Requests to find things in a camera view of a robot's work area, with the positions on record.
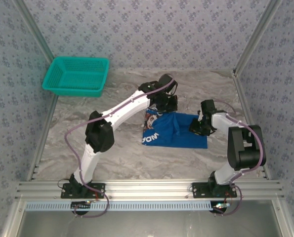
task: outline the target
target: blue t-shirt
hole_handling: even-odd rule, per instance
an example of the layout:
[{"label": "blue t-shirt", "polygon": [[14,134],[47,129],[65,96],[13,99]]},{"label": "blue t-shirt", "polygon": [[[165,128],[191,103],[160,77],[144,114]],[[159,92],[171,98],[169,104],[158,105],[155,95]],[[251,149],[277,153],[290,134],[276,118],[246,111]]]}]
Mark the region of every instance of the blue t-shirt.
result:
[{"label": "blue t-shirt", "polygon": [[158,115],[147,110],[142,144],[147,146],[207,149],[207,136],[190,132],[189,126],[198,115],[167,113]]}]

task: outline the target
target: gray marble surface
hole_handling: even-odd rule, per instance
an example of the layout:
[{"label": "gray marble surface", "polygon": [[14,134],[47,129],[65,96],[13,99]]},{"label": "gray marble surface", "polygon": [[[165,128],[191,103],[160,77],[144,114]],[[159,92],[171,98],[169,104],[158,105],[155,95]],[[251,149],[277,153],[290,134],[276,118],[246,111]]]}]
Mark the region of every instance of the gray marble surface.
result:
[{"label": "gray marble surface", "polygon": [[[220,99],[233,105],[237,119],[245,121],[233,80],[221,73],[209,71],[110,71],[103,94],[99,98],[60,96],[51,122],[48,138],[39,163],[37,180],[68,178],[77,168],[77,160],[64,142],[64,133],[88,120],[94,110],[110,109],[131,94],[138,85],[158,80],[170,73],[179,83],[176,91],[178,111],[196,114],[201,101]],[[231,111],[224,104],[218,109]],[[145,111],[129,118],[114,133],[114,146],[102,154],[93,175],[95,180],[108,179],[206,179],[226,162],[227,139],[221,132],[208,137],[208,149],[182,149],[143,146],[142,127]],[[85,127],[70,136],[72,146],[80,156],[85,145]],[[258,177],[260,172],[250,174]]]}]

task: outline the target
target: teal basket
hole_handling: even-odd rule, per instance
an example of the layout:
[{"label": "teal basket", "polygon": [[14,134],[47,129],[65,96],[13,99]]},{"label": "teal basket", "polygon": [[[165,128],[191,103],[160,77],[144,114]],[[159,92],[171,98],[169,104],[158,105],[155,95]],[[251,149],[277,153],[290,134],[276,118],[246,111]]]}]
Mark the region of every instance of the teal basket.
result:
[{"label": "teal basket", "polygon": [[56,95],[99,97],[108,74],[107,58],[57,57],[42,87]]}]

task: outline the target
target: metal rail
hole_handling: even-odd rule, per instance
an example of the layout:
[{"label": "metal rail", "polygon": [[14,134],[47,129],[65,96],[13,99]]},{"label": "metal rail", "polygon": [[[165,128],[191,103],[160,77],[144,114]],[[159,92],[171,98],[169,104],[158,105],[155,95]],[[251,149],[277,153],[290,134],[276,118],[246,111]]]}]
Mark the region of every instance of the metal rail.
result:
[{"label": "metal rail", "polygon": [[[191,184],[193,182],[207,182],[207,180],[115,180],[101,182],[106,184],[106,195],[111,201],[221,200],[220,198],[193,198],[190,190]],[[241,188],[244,200],[284,198],[282,185],[277,180],[239,179],[236,184]],[[57,182],[32,181],[20,183],[15,198],[24,201],[53,201],[62,200],[60,195],[61,189],[58,188]]]}]

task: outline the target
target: enclosure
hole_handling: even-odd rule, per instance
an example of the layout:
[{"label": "enclosure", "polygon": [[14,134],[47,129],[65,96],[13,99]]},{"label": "enclosure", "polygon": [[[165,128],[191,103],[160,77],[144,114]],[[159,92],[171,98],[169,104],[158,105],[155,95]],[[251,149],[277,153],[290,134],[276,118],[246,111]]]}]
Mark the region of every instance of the enclosure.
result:
[{"label": "enclosure", "polygon": [[[108,58],[102,95],[43,90],[58,56]],[[227,162],[226,135],[209,136],[208,149],[144,146],[141,111],[114,132],[93,174],[106,185],[110,210],[75,218],[75,200],[61,199],[58,187],[78,167],[65,132],[163,74],[178,82],[179,113],[196,115],[214,99],[262,128],[267,163],[236,181],[240,210],[214,217],[216,199],[198,200],[190,190]],[[85,128],[69,136],[79,155]],[[294,236],[294,1],[0,1],[0,236],[79,236],[78,224],[83,236],[94,229],[98,236]]]}]

